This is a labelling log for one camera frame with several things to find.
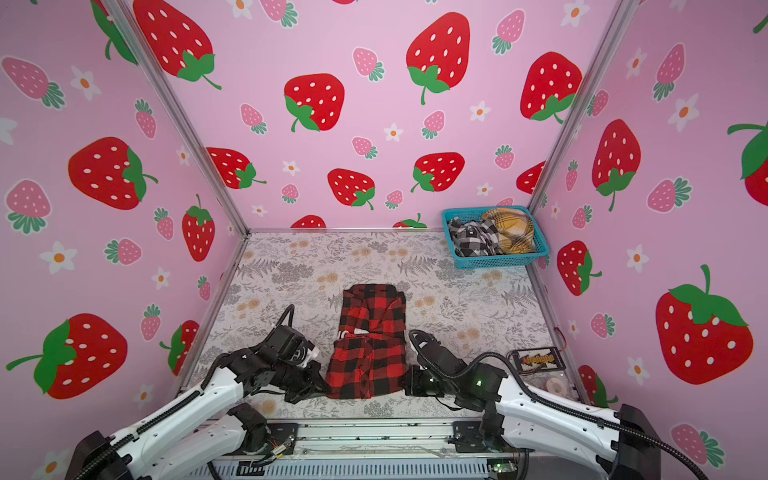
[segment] pink wall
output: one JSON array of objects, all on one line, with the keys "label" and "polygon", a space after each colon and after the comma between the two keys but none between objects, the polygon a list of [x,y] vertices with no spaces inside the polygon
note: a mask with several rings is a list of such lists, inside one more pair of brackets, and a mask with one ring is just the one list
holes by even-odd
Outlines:
[{"label": "pink wall", "polygon": [[[182,141],[141,69],[121,57],[122,45],[110,45],[111,60],[105,57],[108,37],[89,2],[18,0],[0,18],[0,31],[0,190],[12,220],[0,228],[2,365],[45,354],[2,372],[3,431],[13,439],[3,442],[0,463],[7,478],[64,478],[79,439],[96,429],[110,434],[169,399],[175,377],[160,341],[173,347],[183,323],[203,321],[210,300],[201,298],[198,278],[206,276],[215,295],[237,237],[227,235],[227,216],[194,160],[180,162]],[[47,108],[43,95],[61,98],[58,92],[63,107]],[[140,117],[151,139],[137,122],[140,98],[152,109],[151,118]],[[82,150],[106,137],[116,139]],[[126,145],[159,183],[135,176]],[[134,175],[125,169],[129,160]],[[139,178],[147,180],[141,202]],[[20,184],[24,179],[34,183]],[[196,194],[215,224],[200,262],[182,238]],[[158,230],[158,207],[172,227],[163,220]],[[112,263],[104,251],[123,239],[141,256],[124,242]],[[158,269],[167,283],[159,287]],[[152,305],[159,321],[152,312],[144,322]],[[184,354],[179,345],[175,355]]]},{"label": "pink wall", "polygon": [[[265,3],[285,10],[265,10]],[[540,94],[565,99],[578,87],[578,70],[587,68],[615,0],[587,3],[296,0],[286,5],[173,0],[169,6],[160,0],[135,0],[134,13],[203,142],[228,149],[214,151],[219,161],[226,160],[226,153],[237,160],[247,158],[255,167],[256,181],[266,181],[242,184],[232,172],[234,162],[221,168],[251,227],[290,227],[306,215],[321,217],[328,227],[391,227],[420,215],[423,223],[438,227],[445,208],[495,205],[509,198],[528,203],[530,188],[516,187],[518,178],[522,186],[529,173],[538,175],[536,166],[545,160],[559,124],[548,114],[543,121],[529,120],[521,112],[521,97],[525,91],[522,103],[530,117],[545,103]],[[457,13],[443,17],[449,12]],[[432,30],[419,36],[440,18],[435,40]],[[520,24],[521,35],[516,35]],[[494,43],[497,27],[511,50],[497,45],[501,39]],[[187,49],[194,55],[191,62],[182,55]],[[548,55],[531,69],[548,52],[565,58]],[[201,61],[210,54],[214,56]],[[374,69],[378,62],[382,78]],[[558,62],[560,70],[552,71]],[[422,66],[431,64],[440,68],[436,81],[431,80],[434,84],[420,73]],[[420,101],[424,87],[414,83],[408,66],[414,66],[416,80],[429,87],[425,105]],[[541,75],[544,66],[547,72]],[[538,83],[535,93],[526,81],[529,69]],[[314,74],[325,75],[301,78]],[[332,90],[312,93],[327,85]],[[296,122],[297,116],[286,108],[286,92],[296,115],[310,105],[303,122]],[[340,109],[329,108],[342,103]],[[480,110],[486,113],[477,118]],[[426,124],[437,137],[427,140],[422,135]],[[506,150],[497,153],[503,145],[514,156]],[[371,146],[377,155],[366,158]],[[450,152],[461,157],[441,155]],[[435,192],[417,186],[413,177],[416,161],[431,154],[430,168],[424,171],[429,174],[435,168],[432,173],[439,175],[446,170],[431,183],[422,180]],[[440,158],[465,166],[451,175],[452,168],[440,167]],[[341,172],[338,188],[332,189],[328,175],[335,169],[355,172],[351,175],[356,178]],[[243,176],[250,179],[253,174]],[[331,181],[338,176],[337,171]],[[366,185],[375,185],[373,198]],[[366,191],[360,207],[350,206],[356,200],[355,187]]]},{"label": "pink wall", "polygon": [[[607,105],[584,117],[548,186],[537,219],[552,255],[541,275],[568,351],[588,366],[582,372],[596,402],[617,396],[612,408],[639,407],[713,480],[758,478],[768,167],[741,178],[743,151],[748,174],[768,151],[766,131],[728,129],[766,122],[768,31],[753,28],[768,10],[752,0],[671,4],[650,0],[637,10],[601,82]],[[671,93],[654,100],[654,86],[669,81]],[[572,160],[576,174],[568,172]],[[606,182],[612,167],[623,175]],[[585,205],[591,218],[582,216]],[[571,250],[576,240],[583,245]],[[602,272],[586,289],[584,247],[591,272]],[[709,296],[701,292],[702,265],[711,274]],[[589,367],[604,390],[588,378]],[[664,462],[665,479],[692,478],[670,457]]]}]

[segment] red and black checkered shirt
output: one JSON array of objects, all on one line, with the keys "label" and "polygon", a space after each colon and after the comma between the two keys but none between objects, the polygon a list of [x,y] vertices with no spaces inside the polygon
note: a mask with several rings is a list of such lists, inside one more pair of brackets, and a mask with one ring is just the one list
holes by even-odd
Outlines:
[{"label": "red and black checkered shirt", "polygon": [[[355,329],[369,333],[355,334]],[[406,373],[406,297],[393,285],[344,290],[339,334],[326,382],[331,399],[369,399],[402,389]]]}]

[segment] turquoise laundry basket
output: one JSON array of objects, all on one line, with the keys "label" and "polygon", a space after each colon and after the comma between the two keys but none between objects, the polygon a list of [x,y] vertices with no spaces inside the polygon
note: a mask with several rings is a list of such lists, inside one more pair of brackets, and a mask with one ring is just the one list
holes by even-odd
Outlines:
[{"label": "turquoise laundry basket", "polygon": [[489,257],[460,257],[456,255],[456,248],[451,238],[451,234],[448,232],[448,222],[454,218],[459,218],[462,223],[469,222],[470,220],[481,221],[482,214],[488,210],[493,210],[500,207],[476,207],[476,208],[450,208],[442,212],[442,226],[445,229],[445,238],[448,240],[448,248],[453,255],[453,261],[456,262],[456,268],[467,270],[472,268],[491,268],[498,266],[525,266],[533,263],[537,258],[543,257],[549,254],[549,245],[544,238],[544,234],[536,223],[536,219],[533,218],[531,212],[525,207],[503,207],[513,208],[525,212],[533,221],[534,235],[533,242],[536,247],[534,253],[522,253],[522,254],[510,254],[510,255],[491,255]]}]

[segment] white flower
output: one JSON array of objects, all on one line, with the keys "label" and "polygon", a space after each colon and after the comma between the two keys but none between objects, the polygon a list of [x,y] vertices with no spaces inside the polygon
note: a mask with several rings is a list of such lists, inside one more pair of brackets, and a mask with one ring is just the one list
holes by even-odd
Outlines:
[{"label": "white flower", "polygon": [[560,26],[564,27],[570,23],[574,27],[578,27],[581,16],[589,12],[589,5],[585,5],[584,0],[575,0],[573,3],[563,5],[563,9],[565,10],[565,16],[563,21],[560,22]]},{"label": "white flower", "polygon": [[640,47],[637,47],[637,51],[632,55],[632,58],[627,60],[627,78],[637,77],[640,74],[640,66],[647,56],[647,53],[643,53]]},{"label": "white flower", "polygon": [[13,145],[11,130],[16,128],[16,125],[18,124],[10,118],[0,118],[0,141]]},{"label": "white flower", "polygon": [[296,162],[283,161],[283,171],[288,172],[291,177],[295,177],[296,172],[300,172],[301,169],[296,166]]},{"label": "white flower", "polygon": [[83,73],[79,68],[72,65],[72,74],[74,75],[74,78],[72,78],[72,81],[69,82],[69,84],[82,90],[83,95],[85,95],[88,101],[91,101],[94,95],[101,94],[101,90],[99,90],[99,87],[94,83],[94,75],[91,72],[86,71]]},{"label": "white flower", "polygon": [[69,466],[69,450],[62,452],[48,452],[45,454],[45,463],[35,470],[32,478],[35,480],[52,480],[54,475],[63,475]]},{"label": "white flower", "polygon": [[392,124],[391,127],[385,128],[384,133],[386,134],[386,140],[394,140],[394,141],[400,141],[400,135],[402,135],[402,130],[397,129],[397,125]]},{"label": "white flower", "polygon": [[699,117],[699,111],[695,108],[699,94],[694,94],[688,101],[678,98],[674,104],[675,112],[667,123],[677,124],[677,131],[681,132],[688,121]]},{"label": "white flower", "polygon": [[53,251],[41,253],[40,258],[48,262],[48,271],[53,275],[62,268],[64,270],[74,270],[72,259],[77,254],[77,250],[65,250],[61,242],[54,242]]},{"label": "white flower", "polygon": [[670,8],[677,8],[677,12],[682,12],[683,8],[685,8],[685,2],[688,0],[672,0],[672,3],[670,3]]},{"label": "white flower", "polygon": [[627,361],[629,362],[627,375],[633,376],[634,379],[637,380],[638,385],[643,385],[643,379],[650,378],[650,373],[643,368],[643,359],[632,359],[632,357],[628,356]]},{"label": "white flower", "polygon": [[475,105],[474,107],[470,107],[469,111],[472,112],[472,116],[469,118],[470,121],[472,120],[485,121],[485,116],[491,112],[491,108],[486,107],[485,100],[483,100],[479,104]]},{"label": "white flower", "polygon": [[488,194],[491,193],[491,190],[493,190],[493,187],[489,187],[488,182],[485,182],[483,185],[478,187],[478,196],[485,195],[487,197]]},{"label": "white flower", "polygon": [[568,330],[571,332],[571,335],[576,338],[576,335],[579,333],[579,329],[576,326],[576,320],[570,320],[568,322]]},{"label": "white flower", "polygon": [[190,166],[190,155],[189,152],[187,152],[187,148],[182,145],[181,148],[176,150],[176,155],[179,156],[179,165],[187,165]]},{"label": "white flower", "polygon": [[159,266],[157,268],[157,274],[152,276],[152,281],[157,282],[155,285],[155,288],[157,290],[163,288],[164,286],[168,286],[168,277],[170,276],[170,272],[166,272],[163,270],[162,266]]},{"label": "white flower", "polygon": [[139,392],[134,397],[134,402],[139,405],[139,410],[144,407],[144,404],[152,401],[152,389],[154,385],[142,385],[139,388]]},{"label": "white flower", "polygon": [[232,16],[234,18],[245,17],[251,19],[250,6],[253,5],[253,0],[227,0],[227,3],[232,5]]},{"label": "white flower", "polygon": [[640,273],[643,271],[643,264],[648,263],[648,255],[643,255],[643,246],[638,245],[636,249],[632,250],[627,248],[627,255],[629,256],[629,261],[627,262],[627,267],[632,268]]}]

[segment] red strawberry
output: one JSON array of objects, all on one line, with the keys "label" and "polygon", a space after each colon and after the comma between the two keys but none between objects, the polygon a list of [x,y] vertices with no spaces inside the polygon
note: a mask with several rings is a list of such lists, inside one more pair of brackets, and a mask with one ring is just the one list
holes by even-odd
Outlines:
[{"label": "red strawberry", "polygon": [[424,119],[424,128],[422,128],[422,135],[427,140],[431,140],[437,137],[437,133],[445,126],[445,112],[437,110],[432,112]]},{"label": "red strawberry", "polygon": [[688,180],[678,177],[672,183],[672,180],[667,178],[648,195],[648,208],[667,214],[673,208],[680,208],[690,200],[691,190],[693,187],[688,183]]},{"label": "red strawberry", "polygon": [[170,346],[165,346],[160,342],[161,347],[170,350],[170,352],[168,352],[168,366],[175,376],[179,376],[181,366],[187,358],[187,354],[190,351],[194,337],[197,335],[197,329],[199,328],[200,326],[197,325],[197,322],[187,320],[174,332],[174,336],[170,339]]},{"label": "red strawberry", "polygon": [[293,9],[293,3],[286,0],[261,0],[264,13],[273,22],[280,22],[283,28],[293,28],[299,23],[299,14]]},{"label": "red strawberry", "polygon": [[581,382],[584,383],[584,388],[587,390],[587,395],[589,396],[589,401],[592,405],[606,409],[608,408],[609,403],[616,403],[619,401],[619,398],[616,395],[614,395],[612,400],[608,399],[608,395],[605,391],[605,385],[603,385],[600,377],[597,375],[597,373],[595,373],[592,367],[589,365],[582,365],[578,367],[578,372],[579,376],[581,377]]},{"label": "red strawberry", "polygon": [[587,106],[587,115],[590,117],[597,117],[608,105],[608,92],[600,90],[598,94],[594,95],[589,101]]},{"label": "red strawberry", "polygon": [[538,165],[534,165],[528,168],[526,171],[520,174],[518,177],[518,190],[522,190],[527,194],[533,194],[533,190],[536,188],[538,178],[541,176],[541,171],[544,170],[544,162]]},{"label": "red strawberry", "polygon": [[256,180],[256,168],[248,157],[239,151],[229,148],[207,147],[210,158],[214,161],[221,180],[229,188],[239,190],[250,187],[253,182],[265,184],[264,180]]},{"label": "red strawberry", "polygon": [[150,341],[160,329],[160,307],[154,303],[147,307],[144,319],[141,320],[141,335],[144,340]]},{"label": "red strawberry", "polygon": [[416,187],[427,192],[446,190],[464,170],[464,164],[464,157],[456,152],[424,155],[413,166],[413,180],[418,183],[413,186],[411,193]]},{"label": "red strawberry", "polygon": [[317,215],[307,215],[296,220],[291,228],[326,228],[326,223]]},{"label": "red strawberry", "polygon": [[397,207],[400,206],[402,203],[402,191],[400,190],[393,190],[389,192],[389,195],[386,196],[386,202],[385,205],[390,210],[394,210]]},{"label": "red strawberry", "polygon": [[107,260],[115,265],[119,262],[128,266],[141,258],[141,248],[130,238],[124,238],[119,243],[117,240],[107,243],[104,254],[107,256]]},{"label": "red strawberry", "polygon": [[675,445],[699,465],[709,462],[714,468],[720,468],[725,463],[725,452],[718,446],[720,443],[704,430],[698,432],[691,425],[683,423],[671,429],[670,436]]},{"label": "red strawberry", "polygon": [[512,166],[512,162],[515,161],[515,154],[512,153],[512,147],[509,145],[502,145],[496,149],[496,160],[494,163],[502,170],[507,170]]},{"label": "red strawberry", "polygon": [[152,116],[152,109],[149,108],[149,104],[143,98],[139,98],[134,106],[137,110],[136,123],[139,124],[139,128],[147,138],[154,138],[154,134],[157,131],[157,122]]},{"label": "red strawberry", "polygon": [[384,78],[384,65],[378,61],[376,53],[367,48],[355,48],[352,52],[357,73],[368,77],[370,81],[379,81]]},{"label": "red strawberry", "polygon": [[21,363],[40,359],[35,383],[54,399],[70,399],[96,386],[125,362],[128,344],[112,325],[90,313],[80,313],[54,328],[43,342],[42,355],[10,362],[10,371]]},{"label": "red strawberry", "polygon": [[665,293],[656,305],[661,352],[670,371],[684,382],[700,385],[739,368],[752,354],[752,334],[739,310],[728,300],[710,295],[710,268],[704,271],[706,290],[681,285]]},{"label": "red strawberry", "polygon": [[362,207],[368,204],[373,210],[371,199],[376,195],[376,185],[368,175],[336,168],[328,172],[328,185],[342,205]]},{"label": "red strawberry", "polygon": [[165,239],[174,237],[174,220],[168,216],[168,210],[158,208],[154,211],[154,221],[157,223],[157,232]]},{"label": "red strawberry", "polygon": [[768,205],[768,124],[738,124],[728,127],[728,134],[739,130],[759,130],[741,154],[741,177],[746,192],[763,205]]},{"label": "red strawberry", "polygon": [[674,82],[683,74],[683,68],[685,68],[685,45],[678,43],[672,47],[656,72],[654,85],[656,101],[662,101],[672,93]]},{"label": "red strawberry", "polygon": [[157,183],[143,169],[134,151],[115,137],[100,138],[69,159],[69,179],[75,188],[118,210],[135,208],[144,199],[144,177]]},{"label": "red strawberry", "polygon": [[578,162],[574,159],[568,165],[568,173],[565,175],[565,189],[569,192],[574,189],[578,179]]},{"label": "red strawberry", "polygon": [[30,61],[5,56],[2,58],[2,69],[22,94],[39,100],[48,108],[58,110],[64,107],[64,92],[56,82],[48,81],[42,68]]},{"label": "red strawberry", "polygon": [[214,71],[214,47],[200,26],[163,0],[135,0],[134,15],[160,66],[174,77],[200,78]]},{"label": "red strawberry", "polygon": [[539,257],[537,261],[538,261],[538,267],[544,270],[549,266],[549,255],[544,255],[543,257]]},{"label": "red strawberry", "polygon": [[299,189],[294,184],[287,184],[280,193],[283,195],[283,201],[289,205],[296,203],[299,199]]},{"label": "red strawberry", "polygon": [[525,24],[525,12],[515,10],[504,17],[496,27],[496,35],[493,38],[492,48],[496,55],[503,55],[507,50],[512,50],[512,44],[520,39]]},{"label": "red strawberry", "polygon": [[587,226],[587,223],[590,223],[592,221],[592,207],[589,205],[584,205],[583,207],[579,207],[576,209],[576,213],[574,214],[574,218],[571,221],[571,224],[574,226],[574,228],[578,228],[579,230],[584,229],[584,227]]},{"label": "red strawberry", "polygon": [[581,70],[566,57],[550,51],[533,62],[520,97],[520,112],[531,120],[554,119],[571,106],[581,85]]},{"label": "red strawberry", "polygon": [[616,331],[616,323],[607,313],[605,315],[598,313],[593,316],[589,324],[592,327],[592,331],[602,339],[613,336]]},{"label": "red strawberry", "polygon": [[592,164],[592,184],[600,195],[612,195],[609,212],[614,210],[616,192],[629,187],[640,166],[640,142],[623,120],[605,128]]},{"label": "red strawberry", "polygon": [[91,10],[93,10],[94,18],[96,19],[98,27],[102,32],[104,32],[105,35],[109,37],[109,40],[107,41],[107,47],[104,49],[104,56],[107,57],[107,60],[111,60],[109,56],[109,49],[114,42],[114,49],[118,51],[122,58],[125,58],[134,65],[138,65],[136,57],[134,57],[134,54],[125,43],[123,35],[120,35],[118,27],[116,27],[114,22],[111,20],[111,17],[107,13],[107,9],[104,8],[104,4],[101,2],[101,0],[91,0]]},{"label": "red strawberry", "polygon": [[460,13],[446,13],[415,38],[406,53],[411,80],[438,94],[455,87],[469,64],[469,20]]},{"label": "red strawberry", "polygon": [[197,289],[200,291],[201,299],[206,302],[210,300],[210,283],[204,275],[197,279]]},{"label": "red strawberry", "polygon": [[5,204],[11,209],[6,218],[13,230],[29,235],[48,225],[43,217],[51,214],[51,202],[43,188],[32,180],[18,182],[5,195]]},{"label": "red strawberry", "polygon": [[395,223],[392,225],[392,228],[426,228],[426,224],[421,223],[422,215],[419,214],[419,216],[416,218],[416,220],[401,220],[398,223]]},{"label": "red strawberry", "polygon": [[216,225],[208,210],[203,208],[200,195],[196,195],[197,205],[193,205],[181,219],[181,233],[187,242],[192,260],[202,262],[208,256],[210,245],[214,242]]},{"label": "red strawberry", "polygon": [[557,263],[565,286],[575,296],[587,291],[591,276],[603,276],[602,272],[592,273],[592,255],[580,240],[562,247],[558,252]]},{"label": "red strawberry", "polygon": [[243,123],[250,127],[250,130],[257,135],[263,135],[266,133],[266,123],[264,123],[264,117],[256,108],[251,107],[248,104],[242,104],[240,106],[240,118],[243,119]]},{"label": "red strawberry", "polygon": [[379,155],[379,151],[373,146],[373,142],[363,137],[354,137],[352,139],[352,146],[360,157],[365,157],[368,160],[376,158]]},{"label": "red strawberry", "polygon": [[296,131],[296,123],[307,130],[326,131],[339,121],[344,105],[344,85],[328,73],[302,75],[286,83],[284,96],[286,108],[296,117],[290,126]]}]

